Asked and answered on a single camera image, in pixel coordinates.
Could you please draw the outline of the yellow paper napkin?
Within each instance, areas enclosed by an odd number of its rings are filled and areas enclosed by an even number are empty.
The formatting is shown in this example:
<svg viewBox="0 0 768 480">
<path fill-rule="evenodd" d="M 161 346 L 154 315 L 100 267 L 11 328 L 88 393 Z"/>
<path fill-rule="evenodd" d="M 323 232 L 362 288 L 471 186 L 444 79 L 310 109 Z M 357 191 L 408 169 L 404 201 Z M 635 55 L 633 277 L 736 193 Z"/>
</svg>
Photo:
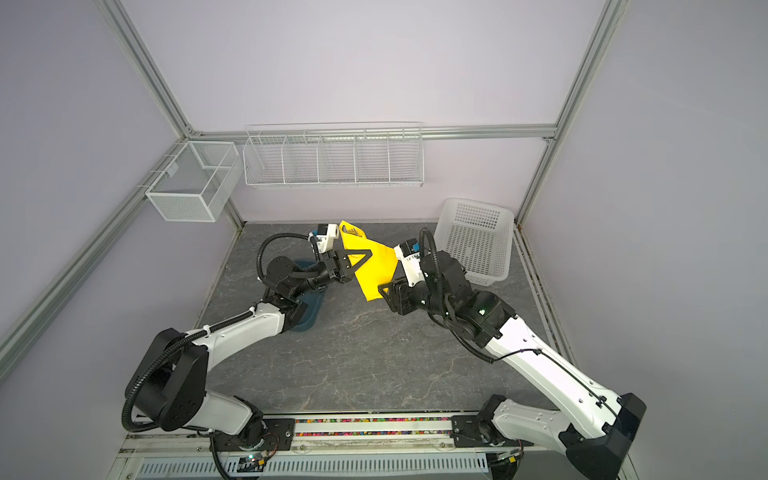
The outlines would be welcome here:
<svg viewBox="0 0 768 480">
<path fill-rule="evenodd" d="M 382 299 L 378 286 L 392 281 L 398 264 L 394 249 L 369 239 L 360 227 L 346 221 L 340 223 L 339 229 L 345 250 L 370 249 L 373 252 L 355 278 L 367 301 Z"/>
</svg>

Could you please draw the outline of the teal plastic tray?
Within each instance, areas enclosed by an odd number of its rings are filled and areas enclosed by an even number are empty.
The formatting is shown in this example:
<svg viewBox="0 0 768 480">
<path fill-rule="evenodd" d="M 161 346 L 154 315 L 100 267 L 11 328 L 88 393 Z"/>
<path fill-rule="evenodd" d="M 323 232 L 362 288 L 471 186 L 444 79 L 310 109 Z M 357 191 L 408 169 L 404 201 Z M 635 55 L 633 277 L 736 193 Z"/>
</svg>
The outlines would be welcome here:
<svg viewBox="0 0 768 480">
<path fill-rule="evenodd" d="M 306 332 L 314 324 L 318 317 L 325 295 L 325 286 L 307 285 L 308 280 L 316 281 L 321 275 L 321 268 L 307 260 L 294 260 L 293 272 L 289 276 L 291 293 L 290 298 L 298 303 L 304 303 L 306 308 L 301 316 L 293 313 L 286 323 L 290 326 L 290 332 Z"/>
</svg>

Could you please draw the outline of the white plastic perforated basket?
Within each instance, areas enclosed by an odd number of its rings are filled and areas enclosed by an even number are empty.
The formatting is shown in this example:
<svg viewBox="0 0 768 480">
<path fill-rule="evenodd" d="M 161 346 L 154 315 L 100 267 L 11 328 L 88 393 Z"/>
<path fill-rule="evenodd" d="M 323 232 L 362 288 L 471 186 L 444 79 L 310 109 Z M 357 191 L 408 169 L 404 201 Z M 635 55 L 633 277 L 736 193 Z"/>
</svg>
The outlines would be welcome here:
<svg viewBox="0 0 768 480">
<path fill-rule="evenodd" d="M 448 252 L 480 286 L 509 274 L 515 217 L 511 210 L 479 201 L 449 198 L 435 229 L 437 248 Z"/>
</svg>

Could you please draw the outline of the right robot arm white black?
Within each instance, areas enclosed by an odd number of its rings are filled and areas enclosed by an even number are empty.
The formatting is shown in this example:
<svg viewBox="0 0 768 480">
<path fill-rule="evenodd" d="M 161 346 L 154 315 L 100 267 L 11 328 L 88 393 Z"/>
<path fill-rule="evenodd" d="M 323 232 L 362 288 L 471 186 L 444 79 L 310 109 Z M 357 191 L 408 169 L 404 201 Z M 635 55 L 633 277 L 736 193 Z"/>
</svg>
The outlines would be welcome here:
<svg viewBox="0 0 768 480">
<path fill-rule="evenodd" d="M 555 406 L 537 409 L 494 394 L 475 417 L 481 441 L 530 442 L 563 454 L 588 479 L 619 478 L 647 411 L 639 396 L 600 385 L 536 335 L 511 305 L 474 289 L 429 229 L 394 247 L 393 255 L 404 273 L 378 287 L 393 312 L 425 312 L 476 358 L 511 367 Z"/>
</svg>

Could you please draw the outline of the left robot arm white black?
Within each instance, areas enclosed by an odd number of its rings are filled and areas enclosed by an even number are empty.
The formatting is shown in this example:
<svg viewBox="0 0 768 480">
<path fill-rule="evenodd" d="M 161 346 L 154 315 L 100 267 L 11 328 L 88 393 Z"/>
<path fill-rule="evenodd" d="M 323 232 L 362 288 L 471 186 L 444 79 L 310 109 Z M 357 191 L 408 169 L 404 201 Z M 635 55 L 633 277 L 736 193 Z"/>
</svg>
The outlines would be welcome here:
<svg viewBox="0 0 768 480">
<path fill-rule="evenodd" d="M 328 235 L 304 239 L 314 263 L 302 267 L 285 256 L 259 262 L 265 291 L 246 311 L 195 330 L 169 328 L 156 335 L 126 387 L 121 423 L 127 432 L 189 429 L 225 434 L 246 447 L 262 442 L 267 433 L 262 411 L 208 390 L 208 373 L 246 347 L 295 328 L 309 308 L 304 295 L 351 281 L 373 256 L 371 249 L 336 247 Z"/>
</svg>

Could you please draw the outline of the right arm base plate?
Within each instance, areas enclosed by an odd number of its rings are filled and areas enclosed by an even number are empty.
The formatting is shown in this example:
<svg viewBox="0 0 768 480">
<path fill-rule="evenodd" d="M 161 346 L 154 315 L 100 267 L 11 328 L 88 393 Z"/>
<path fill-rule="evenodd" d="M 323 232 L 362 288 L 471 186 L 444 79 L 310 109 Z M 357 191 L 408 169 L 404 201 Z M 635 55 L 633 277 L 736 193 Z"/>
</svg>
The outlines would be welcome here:
<svg viewBox="0 0 768 480">
<path fill-rule="evenodd" d="M 453 415 L 450 417 L 450 437 L 457 448 L 530 447 L 531 442 L 503 437 L 488 422 L 474 415 Z"/>
</svg>

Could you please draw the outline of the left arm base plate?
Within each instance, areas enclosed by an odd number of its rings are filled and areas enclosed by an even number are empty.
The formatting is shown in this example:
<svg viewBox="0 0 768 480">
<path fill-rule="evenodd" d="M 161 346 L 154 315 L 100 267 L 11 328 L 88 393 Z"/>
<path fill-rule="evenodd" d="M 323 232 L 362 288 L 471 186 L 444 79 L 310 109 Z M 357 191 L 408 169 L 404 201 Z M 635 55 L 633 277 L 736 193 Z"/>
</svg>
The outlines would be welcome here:
<svg viewBox="0 0 768 480">
<path fill-rule="evenodd" d="M 237 435 L 215 432 L 212 439 L 218 452 L 275 453 L 291 448 L 295 426 L 294 418 L 265 418 L 249 423 Z"/>
</svg>

